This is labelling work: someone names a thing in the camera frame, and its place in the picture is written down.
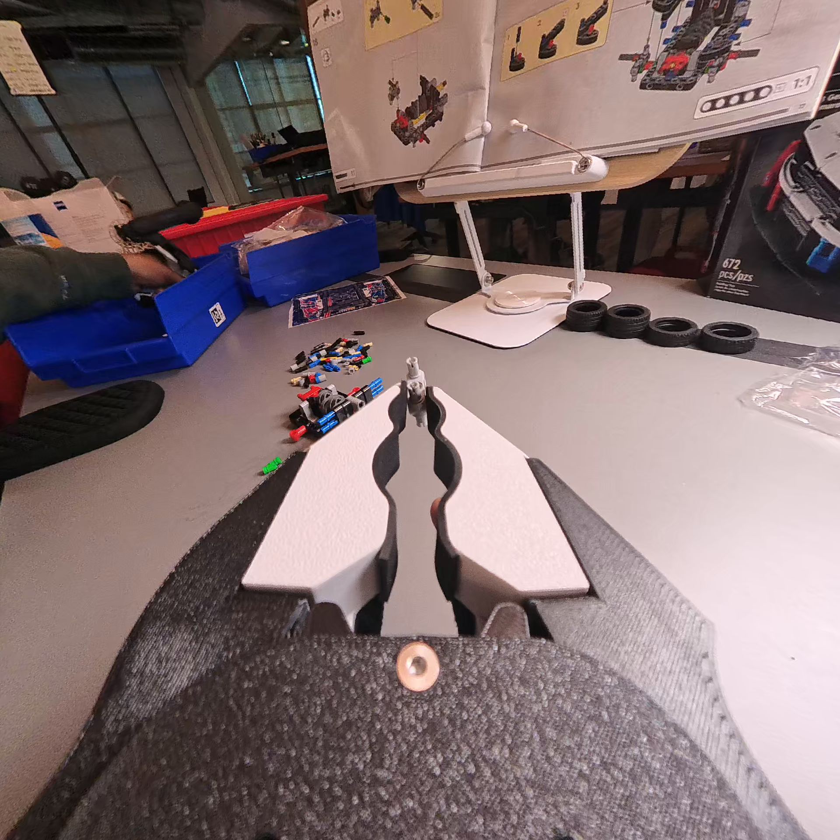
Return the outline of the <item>black rubber lego tire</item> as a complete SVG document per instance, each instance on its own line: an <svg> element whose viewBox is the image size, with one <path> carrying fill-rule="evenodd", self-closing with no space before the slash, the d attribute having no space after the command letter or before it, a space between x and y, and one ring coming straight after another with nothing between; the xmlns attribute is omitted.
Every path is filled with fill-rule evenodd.
<svg viewBox="0 0 840 840"><path fill-rule="evenodd" d="M700 328L696 323L678 317L650 320L643 335L647 343L667 349L690 347L699 337Z"/></svg>
<svg viewBox="0 0 840 840"><path fill-rule="evenodd" d="M651 319L651 311L638 304L619 304L605 311L602 330L605 335L620 339L636 339L644 335Z"/></svg>
<svg viewBox="0 0 840 840"><path fill-rule="evenodd" d="M710 322L701 328L697 347L713 354L742 355L752 352L760 339L756 328L742 322Z"/></svg>
<svg viewBox="0 0 840 840"><path fill-rule="evenodd" d="M602 329L606 311L602 300L573 301L565 311L563 325L571 332L598 332Z"/></svg>

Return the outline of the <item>plastic bag of lego parts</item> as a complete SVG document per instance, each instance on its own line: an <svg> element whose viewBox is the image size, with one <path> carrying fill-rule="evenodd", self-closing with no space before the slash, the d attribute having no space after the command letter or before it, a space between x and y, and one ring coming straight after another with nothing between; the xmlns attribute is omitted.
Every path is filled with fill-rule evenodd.
<svg viewBox="0 0 840 840"><path fill-rule="evenodd" d="M232 244L240 266L244 266L247 254L280 245L297 238L315 235L342 227L347 220L313 206L300 205L279 217L275 222Z"/></svg>

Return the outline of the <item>pile of small lego pieces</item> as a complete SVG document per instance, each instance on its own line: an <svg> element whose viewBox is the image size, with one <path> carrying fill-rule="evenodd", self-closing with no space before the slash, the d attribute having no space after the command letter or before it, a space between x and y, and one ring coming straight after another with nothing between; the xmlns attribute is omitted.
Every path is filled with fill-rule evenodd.
<svg viewBox="0 0 840 840"><path fill-rule="evenodd" d="M355 375L371 363L373 346L359 330L299 351L288 368L289 384L306 390L326 382L329 375Z"/></svg>

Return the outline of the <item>clear plastic bag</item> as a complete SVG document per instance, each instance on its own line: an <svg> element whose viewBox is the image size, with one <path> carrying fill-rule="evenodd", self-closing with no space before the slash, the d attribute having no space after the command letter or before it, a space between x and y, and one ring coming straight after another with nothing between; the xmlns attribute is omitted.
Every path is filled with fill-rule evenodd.
<svg viewBox="0 0 840 840"><path fill-rule="evenodd" d="M839 439L839 348L824 346L794 369L742 393L745 407Z"/></svg>

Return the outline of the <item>blue plastic bin with label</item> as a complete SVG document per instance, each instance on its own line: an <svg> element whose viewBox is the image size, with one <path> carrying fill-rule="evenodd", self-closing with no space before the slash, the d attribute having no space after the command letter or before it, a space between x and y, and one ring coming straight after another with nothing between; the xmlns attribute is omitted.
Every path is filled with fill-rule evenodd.
<svg viewBox="0 0 840 840"><path fill-rule="evenodd" d="M6 336L40 380L71 387L190 366L245 309L233 252L196 265L148 306L133 298L100 301L12 325Z"/></svg>

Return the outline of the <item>open lego instruction booklet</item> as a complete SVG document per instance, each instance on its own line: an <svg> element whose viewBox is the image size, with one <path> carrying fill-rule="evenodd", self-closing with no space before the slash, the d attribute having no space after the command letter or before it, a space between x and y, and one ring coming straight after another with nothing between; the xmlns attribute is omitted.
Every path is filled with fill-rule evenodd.
<svg viewBox="0 0 840 840"><path fill-rule="evenodd" d="M608 160L807 119L838 2L312 2L340 192L549 186Z"/></svg>

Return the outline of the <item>person's left hand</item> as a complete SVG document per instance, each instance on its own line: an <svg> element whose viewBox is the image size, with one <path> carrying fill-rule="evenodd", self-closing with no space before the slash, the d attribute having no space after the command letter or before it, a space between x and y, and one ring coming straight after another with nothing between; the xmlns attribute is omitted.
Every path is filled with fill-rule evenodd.
<svg viewBox="0 0 840 840"><path fill-rule="evenodd" d="M160 262L151 253L123 256L136 292L159 291L172 287L183 279L182 273Z"/></svg>

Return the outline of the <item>paper note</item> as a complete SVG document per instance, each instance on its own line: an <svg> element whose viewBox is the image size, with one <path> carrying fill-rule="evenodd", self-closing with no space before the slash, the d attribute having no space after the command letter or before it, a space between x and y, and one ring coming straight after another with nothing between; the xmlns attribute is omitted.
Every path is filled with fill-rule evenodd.
<svg viewBox="0 0 840 840"><path fill-rule="evenodd" d="M13 97L56 95L17 21L1 21L1 76Z"/></svg>

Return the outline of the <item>white book stand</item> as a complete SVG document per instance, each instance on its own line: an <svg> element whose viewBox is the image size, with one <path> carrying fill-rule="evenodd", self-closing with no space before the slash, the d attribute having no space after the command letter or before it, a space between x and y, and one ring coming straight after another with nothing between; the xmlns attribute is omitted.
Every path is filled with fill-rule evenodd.
<svg viewBox="0 0 840 840"><path fill-rule="evenodd" d="M664 173L687 149L683 143L611 161L592 156L585 164L576 155L566 155L537 164L481 173L423 175L398 183L399 197L409 203L453 203L479 280L477 292L437 312L427 325L491 348L511 350L558 327L572 302L605 299L612 287L585 277L583 194L642 185ZM572 278L519 273L493 280L481 251L470 202L550 194L570 195Z"/></svg>

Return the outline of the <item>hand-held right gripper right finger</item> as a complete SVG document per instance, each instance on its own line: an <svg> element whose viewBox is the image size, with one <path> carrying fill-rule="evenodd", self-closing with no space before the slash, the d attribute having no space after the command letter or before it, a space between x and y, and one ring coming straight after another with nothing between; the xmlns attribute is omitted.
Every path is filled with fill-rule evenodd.
<svg viewBox="0 0 840 840"><path fill-rule="evenodd" d="M444 487L435 572L458 634L478 635L501 604L588 595L535 462L441 388L427 388L425 407Z"/></svg>

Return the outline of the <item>person's left forearm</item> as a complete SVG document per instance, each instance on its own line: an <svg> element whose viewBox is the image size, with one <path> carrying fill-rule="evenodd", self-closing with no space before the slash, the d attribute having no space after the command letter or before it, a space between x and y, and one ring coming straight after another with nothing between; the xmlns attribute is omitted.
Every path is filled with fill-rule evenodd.
<svg viewBox="0 0 840 840"><path fill-rule="evenodd" d="M131 298L135 285L118 254L70 248L1 249L1 329L92 303Z"/></svg>

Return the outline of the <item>wooden desk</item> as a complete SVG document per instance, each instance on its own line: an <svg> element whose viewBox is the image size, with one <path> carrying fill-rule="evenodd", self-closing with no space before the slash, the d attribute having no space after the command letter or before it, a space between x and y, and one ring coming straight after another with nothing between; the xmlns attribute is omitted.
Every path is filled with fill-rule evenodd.
<svg viewBox="0 0 840 840"><path fill-rule="evenodd" d="M326 143L312 143L276 154L263 155L244 167L244 172L273 177L276 181L285 176L294 197L305 196L305 181L311 176L331 174L329 149Z"/></svg>

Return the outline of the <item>lego sticker sheet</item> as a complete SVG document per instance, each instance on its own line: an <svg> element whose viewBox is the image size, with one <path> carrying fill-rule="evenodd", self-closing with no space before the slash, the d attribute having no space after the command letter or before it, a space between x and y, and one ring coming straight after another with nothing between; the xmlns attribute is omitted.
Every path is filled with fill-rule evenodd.
<svg viewBox="0 0 840 840"><path fill-rule="evenodd" d="M287 326L294 329L405 298L406 294L390 276L363 275L295 296L290 301Z"/></svg>

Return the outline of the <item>grey lego connector piece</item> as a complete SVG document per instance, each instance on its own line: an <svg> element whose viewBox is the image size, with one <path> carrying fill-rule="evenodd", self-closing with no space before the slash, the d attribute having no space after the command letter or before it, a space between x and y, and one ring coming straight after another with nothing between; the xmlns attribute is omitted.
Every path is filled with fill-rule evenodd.
<svg viewBox="0 0 840 840"><path fill-rule="evenodd" d="M427 428L427 384L416 356L406 359L406 406L416 425Z"/></svg>

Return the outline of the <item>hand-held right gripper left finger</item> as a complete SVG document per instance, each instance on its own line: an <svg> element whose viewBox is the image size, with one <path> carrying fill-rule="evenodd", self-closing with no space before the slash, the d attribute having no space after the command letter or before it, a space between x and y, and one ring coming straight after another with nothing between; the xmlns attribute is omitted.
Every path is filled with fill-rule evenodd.
<svg viewBox="0 0 840 840"><path fill-rule="evenodd" d="M303 456L241 585L249 594L336 605L357 634L380 634L396 579L403 387L393 385Z"/></svg>

